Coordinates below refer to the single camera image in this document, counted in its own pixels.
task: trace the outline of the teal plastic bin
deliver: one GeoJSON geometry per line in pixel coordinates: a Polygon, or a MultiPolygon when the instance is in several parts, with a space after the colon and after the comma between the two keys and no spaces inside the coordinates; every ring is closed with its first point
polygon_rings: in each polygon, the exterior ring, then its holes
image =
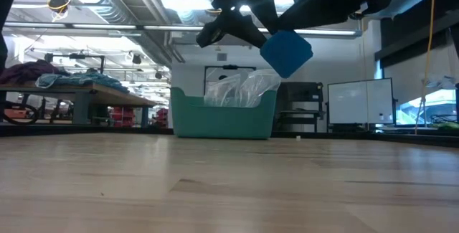
{"type": "Polygon", "coordinates": [[[255,108],[206,107],[203,97],[171,88],[174,134],[190,138],[268,139],[273,129],[277,92],[263,94],[255,108]]]}

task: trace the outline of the table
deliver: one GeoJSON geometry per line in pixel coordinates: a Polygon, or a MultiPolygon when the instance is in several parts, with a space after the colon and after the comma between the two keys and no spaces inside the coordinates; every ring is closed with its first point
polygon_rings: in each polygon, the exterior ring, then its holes
{"type": "Polygon", "coordinates": [[[89,105],[99,104],[142,108],[141,126],[144,128],[148,126],[148,108],[156,105],[154,101],[95,83],[85,86],[58,85],[48,89],[37,87],[34,82],[26,82],[23,85],[0,85],[0,100],[5,99],[7,92],[29,93],[42,97],[57,98],[59,100],[70,100],[75,104],[72,121],[72,124],[75,125],[87,124],[89,105]]]}

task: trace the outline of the blue sponge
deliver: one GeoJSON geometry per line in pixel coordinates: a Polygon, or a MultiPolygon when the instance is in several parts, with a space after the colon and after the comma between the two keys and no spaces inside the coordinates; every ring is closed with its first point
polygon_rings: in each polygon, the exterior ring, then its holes
{"type": "Polygon", "coordinates": [[[274,34],[260,54],[282,78],[289,78],[313,56],[311,44],[293,31],[274,34]]]}

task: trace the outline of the ductwork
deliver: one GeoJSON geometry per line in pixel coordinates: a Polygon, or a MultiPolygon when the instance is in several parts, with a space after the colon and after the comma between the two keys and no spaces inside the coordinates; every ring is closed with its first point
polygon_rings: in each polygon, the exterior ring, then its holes
{"type": "MultiPolygon", "coordinates": [[[[96,14],[109,24],[138,24],[138,19],[122,0],[101,0],[99,4],[111,5],[111,7],[93,9],[96,14]]],[[[129,39],[144,48],[146,54],[156,63],[167,67],[171,66],[172,58],[162,47],[162,41],[164,40],[162,33],[155,33],[154,38],[145,33],[141,37],[129,37],[129,39]]]]}

